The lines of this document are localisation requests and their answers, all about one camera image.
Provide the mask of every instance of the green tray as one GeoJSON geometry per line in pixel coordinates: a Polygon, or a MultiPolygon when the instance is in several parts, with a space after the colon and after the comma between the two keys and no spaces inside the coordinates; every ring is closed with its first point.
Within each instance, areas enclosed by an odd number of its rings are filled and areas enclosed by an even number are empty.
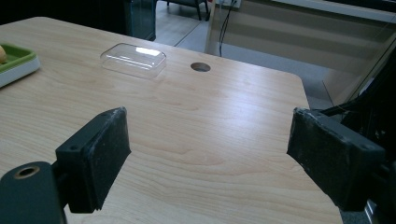
{"type": "Polygon", "coordinates": [[[33,73],[40,67],[40,61],[35,53],[10,44],[1,44],[7,55],[7,60],[0,63],[0,87],[33,73]]]}

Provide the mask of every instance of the round hole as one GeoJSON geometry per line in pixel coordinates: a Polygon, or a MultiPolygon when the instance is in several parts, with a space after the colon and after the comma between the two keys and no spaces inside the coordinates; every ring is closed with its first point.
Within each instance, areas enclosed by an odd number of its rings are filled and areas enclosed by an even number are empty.
{"type": "Polygon", "coordinates": [[[197,72],[208,72],[210,71],[210,66],[206,63],[192,63],[191,68],[197,72]]]}
{"type": "Polygon", "coordinates": [[[15,175],[14,178],[16,179],[24,179],[35,175],[38,171],[40,171],[40,167],[38,166],[28,166],[25,168],[20,169],[15,175]]]}

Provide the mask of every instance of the clear plastic container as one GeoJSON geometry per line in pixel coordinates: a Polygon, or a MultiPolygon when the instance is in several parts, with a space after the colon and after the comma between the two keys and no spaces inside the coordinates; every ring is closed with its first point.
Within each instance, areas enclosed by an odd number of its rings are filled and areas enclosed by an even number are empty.
{"type": "Polygon", "coordinates": [[[158,76],[166,64],[164,53],[128,44],[118,44],[100,58],[105,69],[147,79],[158,76]]]}

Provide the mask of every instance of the light wood tabletop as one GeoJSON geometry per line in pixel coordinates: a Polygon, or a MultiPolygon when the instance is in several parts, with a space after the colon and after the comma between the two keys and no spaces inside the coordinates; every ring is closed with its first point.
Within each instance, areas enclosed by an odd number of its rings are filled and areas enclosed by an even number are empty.
{"type": "Polygon", "coordinates": [[[0,26],[0,43],[41,62],[0,89],[0,176],[55,162],[94,116],[128,111],[132,153],[103,209],[66,207],[69,223],[342,223],[286,154],[292,110],[308,107],[297,76],[48,18],[0,26]],[[165,68],[154,79],[102,68],[101,53],[119,43],[162,51],[165,68]]]}

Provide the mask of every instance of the black cable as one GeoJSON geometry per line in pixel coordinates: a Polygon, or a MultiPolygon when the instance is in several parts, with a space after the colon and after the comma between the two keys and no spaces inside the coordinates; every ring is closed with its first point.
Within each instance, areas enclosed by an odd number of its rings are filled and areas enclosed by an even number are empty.
{"type": "Polygon", "coordinates": [[[228,21],[230,19],[230,14],[231,14],[231,10],[233,9],[233,5],[235,5],[237,0],[233,0],[230,8],[228,9],[228,13],[227,13],[227,17],[225,18],[221,29],[220,29],[220,36],[219,36],[219,55],[220,57],[222,57],[222,53],[221,53],[221,48],[222,48],[222,43],[224,41],[224,36],[225,36],[225,32],[227,31],[227,26],[228,26],[228,21]]]}

